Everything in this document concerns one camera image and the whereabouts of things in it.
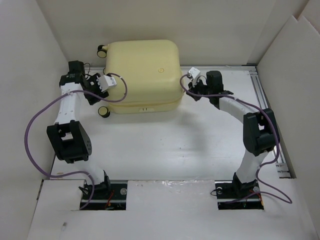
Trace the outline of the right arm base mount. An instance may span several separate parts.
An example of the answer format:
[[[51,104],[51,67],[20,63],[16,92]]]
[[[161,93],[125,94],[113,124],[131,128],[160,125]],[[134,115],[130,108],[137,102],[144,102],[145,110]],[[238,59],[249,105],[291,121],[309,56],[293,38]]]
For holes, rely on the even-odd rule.
[[[264,210],[257,180],[241,183],[236,174],[232,180],[215,180],[210,192],[216,197],[219,210]]]

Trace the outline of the yellow suitcase black lining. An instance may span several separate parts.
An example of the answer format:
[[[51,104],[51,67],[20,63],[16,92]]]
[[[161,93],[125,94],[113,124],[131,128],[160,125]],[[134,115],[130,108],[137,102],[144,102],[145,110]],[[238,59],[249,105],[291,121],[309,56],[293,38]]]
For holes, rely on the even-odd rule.
[[[104,73],[117,85],[109,88],[108,108],[115,114],[175,110],[181,103],[182,70],[177,45],[167,39],[117,41],[99,45]]]

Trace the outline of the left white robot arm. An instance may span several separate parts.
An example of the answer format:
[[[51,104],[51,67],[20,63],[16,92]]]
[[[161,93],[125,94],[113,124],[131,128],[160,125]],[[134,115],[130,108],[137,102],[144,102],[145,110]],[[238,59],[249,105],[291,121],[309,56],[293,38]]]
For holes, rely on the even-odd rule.
[[[86,78],[85,67],[82,61],[74,60],[68,63],[68,73],[62,75],[59,87],[62,95],[58,116],[53,125],[46,129],[55,155],[60,161],[73,164],[78,171],[91,174],[94,179],[94,192],[100,198],[107,198],[112,191],[110,179],[106,172],[89,160],[93,147],[90,137],[79,121],[82,93],[76,90],[91,92],[101,98],[109,93],[101,88],[96,73]]]

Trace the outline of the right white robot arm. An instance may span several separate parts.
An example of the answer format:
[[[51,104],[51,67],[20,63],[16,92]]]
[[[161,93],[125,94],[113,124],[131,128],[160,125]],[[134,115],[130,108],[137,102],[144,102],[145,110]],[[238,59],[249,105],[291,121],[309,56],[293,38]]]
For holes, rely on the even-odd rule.
[[[235,97],[233,92],[224,88],[220,71],[208,71],[203,82],[201,71],[191,67],[186,77],[190,79],[187,95],[195,101],[209,99],[218,110],[230,114],[242,123],[245,153],[240,167],[233,175],[231,191],[235,196],[243,197],[257,185],[258,169],[280,141],[274,112],[270,108],[261,109]]]

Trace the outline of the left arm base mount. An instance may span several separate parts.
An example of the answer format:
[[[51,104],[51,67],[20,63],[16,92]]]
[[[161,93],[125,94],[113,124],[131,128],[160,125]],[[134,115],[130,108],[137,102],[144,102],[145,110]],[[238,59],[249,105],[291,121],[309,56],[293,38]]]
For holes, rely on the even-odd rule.
[[[81,192],[80,210],[90,211],[125,211],[127,207],[128,182],[126,180],[109,180],[95,185],[93,197],[89,201],[92,193],[92,185],[84,182],[78,187]]]

